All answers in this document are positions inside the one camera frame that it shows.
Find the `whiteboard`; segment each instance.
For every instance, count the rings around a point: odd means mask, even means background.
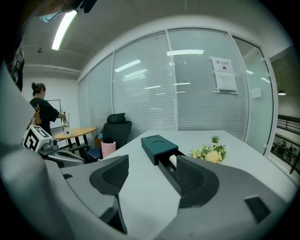
[[[57,111],[60,112],[60,100],[48,100],[48,103],[51,104]],[[61,127],[61,120],[57,118],[55,122],[50,122],[50,129],[52,128],[60,128]]]

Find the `woman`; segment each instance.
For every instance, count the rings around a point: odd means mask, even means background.
[[[35,109],[34,114],[35,125],[40,126],[49,135],[50,131],[50,121],[54,122],[57,118],[62,118],[64,121],[66,115],[58,112],[54,107],[50,105],[46,100],[44,100],[46,94],[46,87],[42,83],[32,84],[33,89],[33,99],[30,101],[31,106]]]

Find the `fluorescent light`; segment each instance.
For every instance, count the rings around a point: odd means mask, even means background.
[[[60,26],[57,29],[57,32],[56,32],[56,35],[55,35],[55,38],[53,41],[53,45],[52,45],[53,50],[59,49],[62,38],[64,37],[64,35],[67,31],[67,28],[70,25],[70,23],[72,22],[76,13],[77,13],[76,11],[66,13],[64,18],[61,20]]]
[[[284,96],[284,95],[286,95],[286,93],[285,93],[285,91],[280,90],[280,91],[278,92],[278,95]]]
[[[176,85],[188,85],[191,84],[190,82],[182,82],[182,83],[177,83]]]
[[[261,77],[262,80],[266,81],[267,83],[270,83],[270,81],[264,77]]]
[[[176,50],[176,51],[169,51],[167,55],[184,55],[184,54],[203,54],[204,50],[200,49],[192,49],[192,50]]]
[[[159,85],[159,86],[147,87],[147,88],[145,88],[145,89],[160,88],[160,87],[161,87],[161,86]]]
[[[134,60],[134,61],[132,61],[128,64],[123,65],[122,67],[116,68],[114,71],[118,73],[118,72],[120,72],[120,71],[122,71],[126,68],[129,68],[129,67],[134,66],[134,65],[139,64],[139,63],[141,63],[141,61],[139,59],[137,59],[137,60]]]
[[[143,70],[141,70],[141,71],[137,71],[137,72],[128,74],[128,75],[126,75],[126,76],[124,76],[124,77],[131,77],[131,76],[137,75],[137,74],[139,74],[139,73],[144,73],[144,72],[147,72],[147,70],[146,70],[146,69],[143,69]]]

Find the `white cube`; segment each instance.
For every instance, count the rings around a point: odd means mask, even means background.
[[[37,152],[45,143],[49,143],[52,137],[40,126],[30,125],[23,139],[23,146]]]

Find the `hair bun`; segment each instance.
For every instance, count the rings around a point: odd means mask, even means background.
[[[33,82],[31,87],[32,87],[33,90],[35,90],[38,86]]]

